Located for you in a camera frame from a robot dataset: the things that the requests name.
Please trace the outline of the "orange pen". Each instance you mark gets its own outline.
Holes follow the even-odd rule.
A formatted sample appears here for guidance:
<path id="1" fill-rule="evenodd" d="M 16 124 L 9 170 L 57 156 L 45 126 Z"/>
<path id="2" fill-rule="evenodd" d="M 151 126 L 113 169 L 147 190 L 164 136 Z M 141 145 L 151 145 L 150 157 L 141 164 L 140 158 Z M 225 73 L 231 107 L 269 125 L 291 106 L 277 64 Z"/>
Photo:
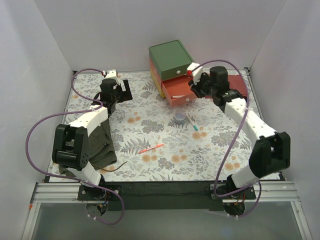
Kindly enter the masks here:
<path id="1" fill-rule="evenodd" d="M 162 146 L 164 146 L 164 143 L 157 144 L 157 145 L 155 145 L 155 146 L 152 146 L 152 147 L 149 147 L 149 148 L 146 148 L 146 149 L 140 150 L 140 151 L 138 152 L 138 154 L 142 154 L 142 153 L 145 153 L 145 152 L 148 152 L 148 151 L 151 151 L 151 150 L 154 150 L 154 149 L 160 148 L 160 147 L 162 147 Z"/>

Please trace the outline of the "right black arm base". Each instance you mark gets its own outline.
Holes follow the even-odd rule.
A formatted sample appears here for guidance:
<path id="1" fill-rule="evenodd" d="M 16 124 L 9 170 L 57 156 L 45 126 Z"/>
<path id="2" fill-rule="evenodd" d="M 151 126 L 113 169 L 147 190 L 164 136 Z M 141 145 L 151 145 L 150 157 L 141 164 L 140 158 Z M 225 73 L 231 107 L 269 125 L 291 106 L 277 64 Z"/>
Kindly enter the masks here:
<path id="1" fill-rule="evenodd" d="M 228 177 L 227 180 L 218 181 L 209 185 L 209 193 L 212 199 L 240 199 L 240 200 L 254 200 L 256 198 L 253 186 L 247 188 L 236 188 L 233 180 Z"/>

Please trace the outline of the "yellow drawer box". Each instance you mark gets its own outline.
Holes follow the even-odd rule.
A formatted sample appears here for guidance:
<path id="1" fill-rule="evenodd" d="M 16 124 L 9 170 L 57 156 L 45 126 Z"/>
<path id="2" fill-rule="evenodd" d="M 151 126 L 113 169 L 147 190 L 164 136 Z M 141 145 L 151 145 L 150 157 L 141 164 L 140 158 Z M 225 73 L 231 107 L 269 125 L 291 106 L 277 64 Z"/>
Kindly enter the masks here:
<path id="1" fill-rule="evenodd" d="M 162 87 L 160 86 L 160 84 L 158 82 L 157 76 L 154 74 L 154 72 L 152 70 L 150 70 L 150 76 L 156 86 L 156 89 L 157 89 L 160 97 L 165 99 L 166 98 L 165 93 L 163 92 Z"/>

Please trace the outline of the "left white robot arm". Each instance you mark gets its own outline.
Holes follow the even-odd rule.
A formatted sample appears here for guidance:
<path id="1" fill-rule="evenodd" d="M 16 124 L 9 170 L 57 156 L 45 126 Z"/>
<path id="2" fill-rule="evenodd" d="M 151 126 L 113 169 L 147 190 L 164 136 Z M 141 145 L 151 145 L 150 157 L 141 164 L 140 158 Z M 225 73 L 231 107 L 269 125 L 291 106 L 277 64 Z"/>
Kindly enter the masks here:
<path id="1" fill-rule="evenodd" d="M 117 76 L 105 77 L 100 93 L 88 112 L 69 124 L 59 124 L 55 129 L 52 161 L 70 171 L 80 182 L 90 186 L 89 194 L 95 200 L 106 196 L 106 187 L 101 184 L 102 175 L 95 170 L 90 159 L 95 156 L 90 145 L 90 136 L 98 132 L 109 120 L 116 104 L 133 99 L 129 81 L 121 84 Z"/>

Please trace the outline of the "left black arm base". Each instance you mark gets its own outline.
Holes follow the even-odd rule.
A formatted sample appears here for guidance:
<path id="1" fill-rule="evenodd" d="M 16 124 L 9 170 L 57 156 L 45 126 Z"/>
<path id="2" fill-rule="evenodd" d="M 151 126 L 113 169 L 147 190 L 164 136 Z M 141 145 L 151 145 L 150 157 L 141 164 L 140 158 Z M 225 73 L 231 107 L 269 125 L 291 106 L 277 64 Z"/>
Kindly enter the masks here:
<path id="1" fill-rule="evenodd" d="M 110 189 L 117 194 L 122 193 L 122 185 L 118 183 L 110 183 L 105 180 L 102 176 L 98 186 Z M 87 186 L 87 185 L 80 185 L 77 199 L 79 201 L 118 201 L 118 197 L 115 196 L 113 193 L 109 191 Z"/>

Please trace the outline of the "teal capped white marker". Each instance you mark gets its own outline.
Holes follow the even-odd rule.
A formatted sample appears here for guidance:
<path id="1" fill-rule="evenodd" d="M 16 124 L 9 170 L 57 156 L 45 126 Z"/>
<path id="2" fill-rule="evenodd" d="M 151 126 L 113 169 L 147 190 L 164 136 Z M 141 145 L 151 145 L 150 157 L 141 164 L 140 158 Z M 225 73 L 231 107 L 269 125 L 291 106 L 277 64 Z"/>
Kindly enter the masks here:
<path id="1" fill-rule="evenodd" d="M 193 129 L 197 132 L 199 129 L 196 126 L 195 122 L 192 120 L 191 116 L 187 113 L 186 114 L 187 119 L 189 120 L 190 124 L 192 125 Z"/>

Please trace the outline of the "red drawer box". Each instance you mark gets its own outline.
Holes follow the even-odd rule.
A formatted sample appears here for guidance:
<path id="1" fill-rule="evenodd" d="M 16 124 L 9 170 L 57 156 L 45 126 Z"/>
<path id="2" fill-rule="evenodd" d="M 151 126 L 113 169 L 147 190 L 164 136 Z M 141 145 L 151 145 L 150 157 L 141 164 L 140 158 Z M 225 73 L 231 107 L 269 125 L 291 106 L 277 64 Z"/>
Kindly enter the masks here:
<path id="1" fill-rule="evenodd" d="M 150 70 L 152 70 L 157 77 L 158 83 L 165 94 L 165 99 L 168 101 L 171 107 L 187 104 L 197 98 L 196 95 L 190 90 L 188 78 L 185 75 L 161 81 L 160 75 L 157 73 L 156 67 L 151 59 L 149 59 L 149 65 Z M 172 96 L 182 95 L 185 97 L 178 99 L 171 98 Z"/>

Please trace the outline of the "purple capped white marker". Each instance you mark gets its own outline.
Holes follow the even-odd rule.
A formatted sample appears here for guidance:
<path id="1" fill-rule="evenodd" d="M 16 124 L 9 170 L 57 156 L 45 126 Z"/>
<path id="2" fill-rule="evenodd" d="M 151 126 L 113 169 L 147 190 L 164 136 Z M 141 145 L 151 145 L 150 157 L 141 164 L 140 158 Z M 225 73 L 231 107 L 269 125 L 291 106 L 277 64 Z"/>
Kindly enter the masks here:
<path id="1" fill-rule="evenodd" d="M 173 95 L 171 96 L 172 99 L 179 99 L 185 97 L 184 95 Z"/>

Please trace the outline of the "green drawer box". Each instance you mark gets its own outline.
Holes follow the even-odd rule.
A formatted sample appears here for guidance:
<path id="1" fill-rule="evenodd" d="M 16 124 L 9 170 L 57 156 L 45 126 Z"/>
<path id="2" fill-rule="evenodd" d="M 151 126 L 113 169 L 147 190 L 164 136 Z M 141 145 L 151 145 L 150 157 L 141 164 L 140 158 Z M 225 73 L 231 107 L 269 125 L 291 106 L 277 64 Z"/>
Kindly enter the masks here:
<path id="1" fill-rule="evenodd" d="M 162 81 L 185 75 L 193 58 L 179 39 L 150 46 L 149 57 Z"/>

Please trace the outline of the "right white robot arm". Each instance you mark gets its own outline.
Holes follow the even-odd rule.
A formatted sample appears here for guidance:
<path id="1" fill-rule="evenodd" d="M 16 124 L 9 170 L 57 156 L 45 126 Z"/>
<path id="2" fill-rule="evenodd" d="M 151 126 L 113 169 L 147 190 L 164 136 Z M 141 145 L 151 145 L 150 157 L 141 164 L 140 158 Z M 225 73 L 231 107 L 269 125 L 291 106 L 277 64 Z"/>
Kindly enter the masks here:
<path id="1" fill-rule="evenodd" d="M 191 63 L 186 71 L 190 89 L 198 98 L 212 98 L 213 103 L 238 124 L 252 144 L 248 164 L 227 177 L 225 185 L 213 186 L 218 197 L 237 199 L 252 184 L 270 174 L 288 169 L 291 138 L 268 126 L 249 108 L 249 96 L 230 87 L 228 71 L 223 66 L 204 72 L 198 63 Z"/>

